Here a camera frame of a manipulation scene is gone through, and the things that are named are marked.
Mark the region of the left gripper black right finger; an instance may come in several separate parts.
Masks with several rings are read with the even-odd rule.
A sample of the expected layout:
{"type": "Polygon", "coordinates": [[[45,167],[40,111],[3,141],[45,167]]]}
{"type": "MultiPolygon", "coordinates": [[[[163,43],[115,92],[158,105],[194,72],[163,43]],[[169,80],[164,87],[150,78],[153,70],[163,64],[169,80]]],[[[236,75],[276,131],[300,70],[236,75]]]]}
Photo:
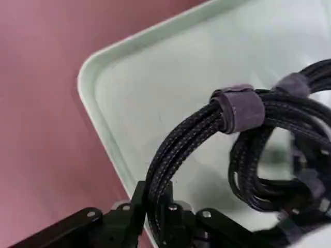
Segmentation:
{"type": "Polygon", "coordinates": [[[161,197],[160,247],[261,247],[261,239],[213,208],[192,212],[173,199],[173,184],[161,197]]]}

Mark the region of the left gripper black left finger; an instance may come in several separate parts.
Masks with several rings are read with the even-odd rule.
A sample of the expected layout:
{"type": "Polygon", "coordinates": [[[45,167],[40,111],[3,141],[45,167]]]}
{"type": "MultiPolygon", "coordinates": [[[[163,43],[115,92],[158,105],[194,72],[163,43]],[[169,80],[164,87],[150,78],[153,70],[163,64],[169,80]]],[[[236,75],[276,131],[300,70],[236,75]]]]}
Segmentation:
{"type": "Polygon", "coordinates": [[[146,216],[144,186],[139,181],[131,200],[107,213],[84,208],[12,247],[138,247],[146,216]]]}

